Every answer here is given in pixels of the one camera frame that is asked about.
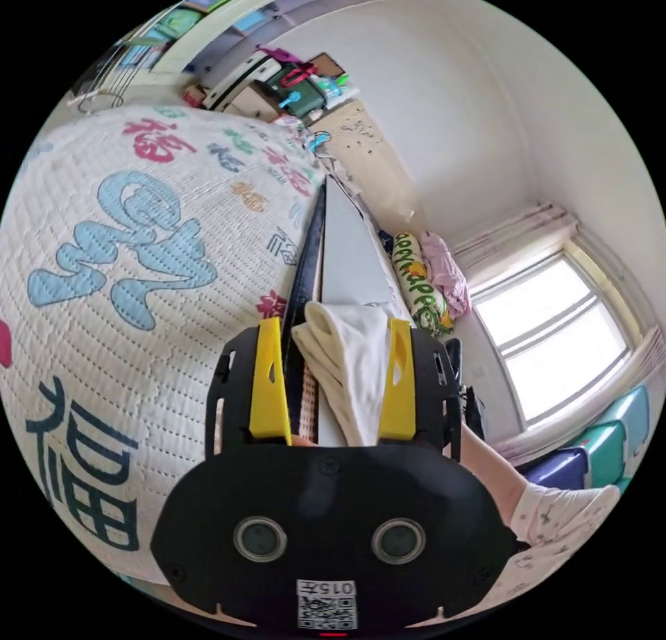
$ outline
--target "robot camera lens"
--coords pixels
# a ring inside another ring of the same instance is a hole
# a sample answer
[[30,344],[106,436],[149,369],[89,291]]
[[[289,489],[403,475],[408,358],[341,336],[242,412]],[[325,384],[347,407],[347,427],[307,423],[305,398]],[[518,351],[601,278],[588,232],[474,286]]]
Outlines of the robot camera lens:
[[236,527],[234,545],[252,562],[272,562],[284,553],[287,536],[277,522],[267,517],[249,517]]
[[407,564],[416,559],[425,545],[421,526],[406,519],[384,522],[373,535],[375,556],[386,564]]

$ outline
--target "pink cloth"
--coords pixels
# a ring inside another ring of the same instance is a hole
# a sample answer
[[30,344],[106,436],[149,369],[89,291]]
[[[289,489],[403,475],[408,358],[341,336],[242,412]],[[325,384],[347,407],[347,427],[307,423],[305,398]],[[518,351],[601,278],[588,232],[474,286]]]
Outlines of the pink cloth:
[[472,310],[470,290],[465,275],[451,256],[442,238],[430,231],[421,234],[421,252],[428,267],[428,280],[438,288],[449,306],[451,318]]
[[265,44],[257,44],[257,50],[261,51],[262,53],[265,53],[266,55],[271,56],[274,60],[277,60],[278,62],[285,63],[285,62],[295,62],[296,64],[302,64],[302,60],[300,58],[297,58],[293,53],[290,53],[289,51],[285,51],[284,49],[278,49],[274,48],[272,49],[269,46],[266,46]]

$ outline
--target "yellow patterned pillow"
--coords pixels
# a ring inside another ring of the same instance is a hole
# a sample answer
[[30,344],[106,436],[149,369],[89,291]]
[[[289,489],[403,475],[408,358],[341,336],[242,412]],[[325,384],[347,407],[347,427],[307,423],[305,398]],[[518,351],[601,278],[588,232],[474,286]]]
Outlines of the yellow patterned pillow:
[[429,330],[434,336],[450,333],[453,320],[446,299],[428,281],[421,246],[413,235],[401,233],[393,239],[391,261],[402,296],[416,325]]

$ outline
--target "window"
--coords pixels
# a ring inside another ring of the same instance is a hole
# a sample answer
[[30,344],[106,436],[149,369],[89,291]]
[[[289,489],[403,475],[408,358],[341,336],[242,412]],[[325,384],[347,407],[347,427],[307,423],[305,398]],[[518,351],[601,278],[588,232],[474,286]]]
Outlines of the window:
[[526,429],[582,404],[631,353],[601,291],[564,254],[484,291],[475,309]]

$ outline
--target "white towel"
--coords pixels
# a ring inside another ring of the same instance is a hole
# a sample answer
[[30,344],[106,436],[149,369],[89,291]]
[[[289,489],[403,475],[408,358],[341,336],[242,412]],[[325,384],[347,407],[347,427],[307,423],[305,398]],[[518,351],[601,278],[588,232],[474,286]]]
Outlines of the white towel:
[[377,443],[386,369],[390,304],[305,306],[305,323],[291,329],[319,382],[348,446]]

